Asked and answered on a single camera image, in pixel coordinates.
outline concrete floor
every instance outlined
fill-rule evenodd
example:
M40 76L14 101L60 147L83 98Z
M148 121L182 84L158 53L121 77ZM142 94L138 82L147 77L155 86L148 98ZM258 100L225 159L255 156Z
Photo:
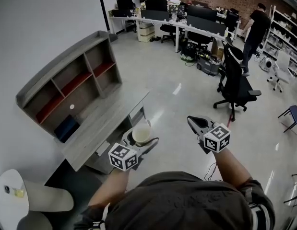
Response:
M243 49L237 38L234 44ZM163 171L185 171L204 178L215 162L212 154L206 155L187 124L188 115L209 116L218 123L228 123L228 105L213 109L213 103L223 99L216 88L219 77L207 76L187 67L175 53L172 42L138 42L133 32L122 33L113 42L113 49L124 81L150 89L144 100L147 118L160 137L158 145L146 155L137 171L131 171L129 189L146 177ZM273 91L262 71L252 58L249 62L249 82L253 89L261 90L256 102L247 104L246 112L236 112L236 121L230 123L232 131L229 149L258 180L271 199L276 212L276 228L284 219L297 213L297 207L283 204L293 190L291 174L297 173L297 127L283 134L284 124L291 124L289 115L277 117L290 105L297 104L293 85L284 86L284 92ZM221 179L218 170L212 180Z

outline person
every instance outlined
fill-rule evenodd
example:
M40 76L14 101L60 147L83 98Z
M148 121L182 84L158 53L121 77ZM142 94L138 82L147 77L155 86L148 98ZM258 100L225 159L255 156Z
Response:
M260 183L227 148L214 157L224 181L162 172L125 192L129 171L114 169L74 229L272 230L273 206Z
M270 28L271 21L265 13L265 6L262 3L258 3L257 10L250 15L250 20L245 26L243 33L246 34L251 27L249 36L245 42L243 49L243 76L249 76L249 60L262 42L266 31Z

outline red shelf panel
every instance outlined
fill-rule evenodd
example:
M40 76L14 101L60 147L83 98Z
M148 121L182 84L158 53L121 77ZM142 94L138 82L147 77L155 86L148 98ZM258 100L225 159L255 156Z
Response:
M109 68L111 68L115 63L109 62L109 63L102 63L96 69L93 70L94 76L97 78L101 74L103 74L105 71L107 71Z
M66 86L62 89L62 93L65 96L68 96L73 92L80 84L87 80L92 74L90 72L82 72L73 80L71 80Z
M38 123L43 123L52 111L64 100L60 94L53 97L43 108L36 114Z

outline blue chair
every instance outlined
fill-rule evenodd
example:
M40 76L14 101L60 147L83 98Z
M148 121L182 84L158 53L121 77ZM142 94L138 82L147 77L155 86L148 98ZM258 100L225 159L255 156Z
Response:
M294 123L284 131L284 133L289 130L292 129L295 125L297 125L297 106L296 105L292 105L291 107L289 107L286 111L284 111L281 115L278 116L278 118L280 118L282 115L286 116L288 113L290 113L293 117Z

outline white cube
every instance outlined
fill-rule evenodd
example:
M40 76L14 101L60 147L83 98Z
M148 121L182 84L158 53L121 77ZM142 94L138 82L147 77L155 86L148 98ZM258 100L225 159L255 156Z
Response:
M229 144L230 130L220 124L204 134L204 147L214 152L220 152Z
M115 143L109 151L110 163L116 168L126 171L138 164L137 151Z

